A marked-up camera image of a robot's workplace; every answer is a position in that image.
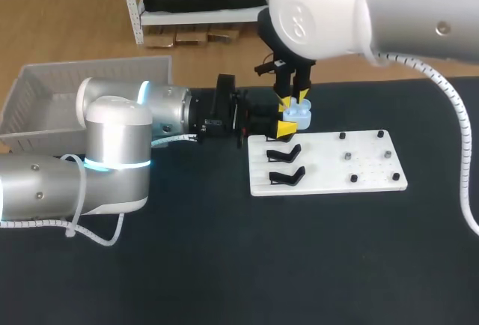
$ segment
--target black clip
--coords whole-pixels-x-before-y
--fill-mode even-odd
[[[266,156],[268,157],[268,162],[270,163],[283,162],[291,164],[296,160],[299,153],[301,153],[301,145],[297,144],[289,154],[282,153],[280,151],[267,151]]]
[[[266,137],[266,143],[270,142],[281,142],[281,143],[289,143],[291,142],[291,139],[294,137],[294,134],[289,134],[287,136],[282,136],[281,138],[273,139],[269,138],[268,136]]]
[[[269,173],[269,180],[271,181],[271,185],[289,185],[289,186],[296,186],[301,181],[302,177],[306,175],[306,168],[302,166],[299,168],[294,175],[286,175],[282,173]]]

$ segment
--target wooden floor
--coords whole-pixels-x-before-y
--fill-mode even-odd
[[[143,49],[135,44],[125,0],[0,0],[0,103],[24,64],[171,54],[178,85],[210,87],[218,73],[236,74],[240,86],[271,85],[271,76],[253,72],[268,53],[254,36],[234,45]],[[479,75],[479,67],[435,65],[448,76]],[[403,67],[373,68],[348,56],[319,62],[313,82],[409,77],[418,74]]]

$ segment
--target small blue object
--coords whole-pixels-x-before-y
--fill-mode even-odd
[[[301,104],[291,97],[291,107],[283,112],[283,121],[298,124],[298,130],[306,130],[311,124],[311,102],[304,99]]]
[[[102,168],[101,166],[91,165],[91,164],[88,164],[87,162],[84,163],[83,166],[85,168],[88,168],[94,171],[110,171],[110,169],[108,168]]]
[[[89,167],[94,167],[95,170],[98,168],[104,169],[114,169],[114,170],[121,170],[121,169],[135,169],[135,168],[143,168],[144,166],[149,166],[151,164],[151,160],[147,162],[139,162],[137,164],[110,164],[105,162],[94,162],[93,160],[89,160],[85,158],[85,165],[89,165]]]
[[[138,92],[138,100],[136,101],[138,104],[143,104],[144,94],[147,91],[148,84],[150,84],[150,82],[148,82],[148,81],[142,82],[142,84],[140,86],[140,91]]]

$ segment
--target white board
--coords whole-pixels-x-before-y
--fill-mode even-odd
[[[289,143],[267,142],[265,136],[248,138],[249,182],[253,196],[335,194],[345,192],[391,192],[407,188],[403,172],[391,137],[384,131],[296,134]],[[268,150],[289,153],[297,145],[302,147],[296,160],[269,162]],[[346,153],[351,153],[347,160]],[[294,175],[304,166],[306,175],[296,186],[271,184],[269,173]],[[399,180],[393,175],[399,174]],[[357,182],[351,177],[357,175]]]

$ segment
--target screw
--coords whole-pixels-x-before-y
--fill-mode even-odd
[[[437,23],[436,33],[444,37],[445,35],[451,33],[451,26],[449,23],[441,21]]]

